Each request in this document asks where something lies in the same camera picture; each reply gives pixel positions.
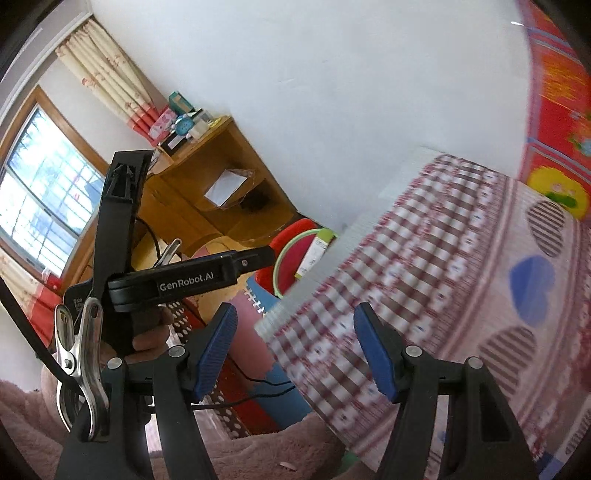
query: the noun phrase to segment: screw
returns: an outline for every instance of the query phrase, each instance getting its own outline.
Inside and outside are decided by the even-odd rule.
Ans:
[[[413,357],[421,356],[423,354],[421,347],[416,346],[416,345],[409,345],[408,347],[406,347],[405,352],[407,353],[408,356],[413,356]]]
[[[472,368],[478,370],[479,368],[482,368],[484,366],[484,364],[482,363],[482,360],[480,360],[477,356],[471,356],[468,359],[468,365],[470,365]]]
[[[183,356],[184,353],[185,353],[185,349],[183,346],[180,346],[180,345],[172,346],[168,350],[168,354],[173,358],[178,358],[179,356]]]
[[[122,364],[123,360],[116,356],[109,360],[109,362],[107,363],[107,367],[111,370],[117,370]]]

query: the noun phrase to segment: teal box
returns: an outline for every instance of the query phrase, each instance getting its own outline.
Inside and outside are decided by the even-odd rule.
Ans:
[[[178,115],[184,115],[193,110],[193,105],[191,105],[187,99],[178,92],[173,92],[168,97],[168,105],[170,106],[170,109]]]

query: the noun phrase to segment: metal clip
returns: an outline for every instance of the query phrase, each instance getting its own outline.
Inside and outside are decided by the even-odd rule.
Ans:
[[[103,432],[108,419],[109,399],[100,379],[99,349],[103,325],[103,309],[99,300],[89,297],[82,309],[80,332],[74,338],[74,322],[64,305],[55,309],[57,361],[64,371],[80,385],[90,411],[88,439]],[[81,405],[76,393],[61,382],[57,384],[57,409],[70,431]]]
[[[169,245],[167,245],[162,255],[160,255],[160,259],[154,264],[154,266],[160,267],[162,265],[168,265],[182,244],[183,242],[180,238],[175,238]]]

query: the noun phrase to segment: yellow cartoon pattern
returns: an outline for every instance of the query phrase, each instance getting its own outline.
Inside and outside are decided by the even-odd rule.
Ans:
[[[582,219],[589,208],[589,194],[581,184],[556,168],[536,168],[527,185],[558,203],[576,219]]]

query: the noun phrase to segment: human hand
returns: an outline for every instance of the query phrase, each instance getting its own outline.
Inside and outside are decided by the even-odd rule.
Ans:
[[[170,335],[169,325],[174,322],[172,312],[167,307],[160,308],[160,325],[147,332],[140,333],[133,340],[133,347],[135,353],[125,357],[128,364],[136,364],[139,362],[146,362],[159,357],[168,349],[166,340]],[[100,344],[100,365],[104,367],[107,362],[117,356],[115,350],[110,345],[104,342]]]

